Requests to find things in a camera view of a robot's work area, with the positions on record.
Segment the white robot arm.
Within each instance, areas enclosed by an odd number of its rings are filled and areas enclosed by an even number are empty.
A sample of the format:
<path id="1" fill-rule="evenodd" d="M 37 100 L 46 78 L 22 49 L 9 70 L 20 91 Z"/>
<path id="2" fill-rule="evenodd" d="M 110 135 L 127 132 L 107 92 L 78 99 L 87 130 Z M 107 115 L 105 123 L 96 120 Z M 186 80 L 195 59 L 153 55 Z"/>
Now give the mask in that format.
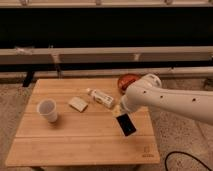
<path id="1" fill-rule="evenodd" d="M 165 89 L 155 74 L 125 74 L 117 86 L 123 94 L 119 102 L 121 114 L 152 106 L 213 125 L 213 91 Z"/>

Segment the translucent yellowish gripper finger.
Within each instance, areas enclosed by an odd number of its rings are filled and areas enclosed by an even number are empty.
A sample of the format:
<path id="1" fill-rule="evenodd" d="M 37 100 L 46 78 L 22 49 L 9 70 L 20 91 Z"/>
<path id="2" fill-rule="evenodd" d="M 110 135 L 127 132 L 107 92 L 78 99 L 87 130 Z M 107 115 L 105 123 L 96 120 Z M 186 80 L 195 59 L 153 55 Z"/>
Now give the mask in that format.
<path id="1" fill-rule="evenodd" d="M 114 116 L 119 116 L 121 111 L 120 111 L 120 106 L 119 105 L 116 105 L 112 111 L 113 115 Z"/>

